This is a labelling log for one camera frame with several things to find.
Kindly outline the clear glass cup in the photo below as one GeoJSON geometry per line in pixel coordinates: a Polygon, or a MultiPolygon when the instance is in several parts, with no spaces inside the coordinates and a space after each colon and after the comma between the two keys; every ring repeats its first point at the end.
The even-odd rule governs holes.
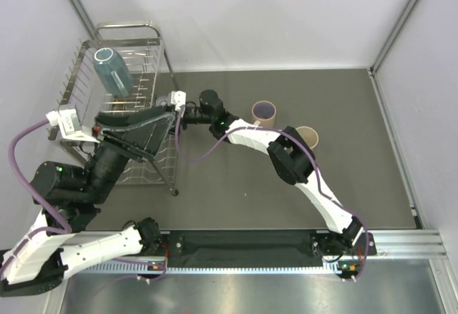
{"type": "Polygon", "coordinates": [[[170,97],[169,96],[162,96],[158,97],[155,100],[155,106],[156,107],[166,107],[170,105],[170,97]]]}

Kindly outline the teal ceramic mug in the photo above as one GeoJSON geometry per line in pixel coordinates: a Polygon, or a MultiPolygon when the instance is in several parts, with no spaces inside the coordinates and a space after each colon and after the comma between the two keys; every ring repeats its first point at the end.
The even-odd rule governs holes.
{"type": "Polygon", "coordinates": [[[134,79],[121,55],[105,47],[94,53],[94,70],[106,91],[114,96],[128,97],[134,86],[134,79]]]}

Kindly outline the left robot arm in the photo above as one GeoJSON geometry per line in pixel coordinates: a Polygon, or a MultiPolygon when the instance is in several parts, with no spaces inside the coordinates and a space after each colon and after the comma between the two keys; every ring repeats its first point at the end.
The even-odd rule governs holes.
{"type": "Polygon", "coordinates": [[[126,116],[99,113],[94,126],[82,125],[76,109],[48,113],[46,121],[68,139],[93,142],[82,167],[40,164],[23,186],[41,210],[21,242],[1,253],[1,296],[41,295],[78,272],[126,255],[153,255],[165,246],[148,217],[107,237],[80,245],[69,241],[99,214],[127,163],[155,157],[175,124],[173,107],[153,107],[126,116]]]}

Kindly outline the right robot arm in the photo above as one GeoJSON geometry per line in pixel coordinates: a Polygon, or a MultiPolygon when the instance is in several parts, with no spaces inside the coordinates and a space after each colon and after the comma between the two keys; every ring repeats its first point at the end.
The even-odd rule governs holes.
{"type": "Polygon", "coordinates": [[[187,124],[207,124],[217,143],[228,142],[249,147],[269,156],[276,174],[298,188],[324,219],[335,248],[351,254],[365,238],[364,253],[369,251],[369,232],[362,219],[345,208],[326,184],[311,148],[293,127],[275,129],[251,124],[227,111],[218,94],[205,90],[200,105],[188,108],[185,100],[174,105],[176,129],[187,124]]]}

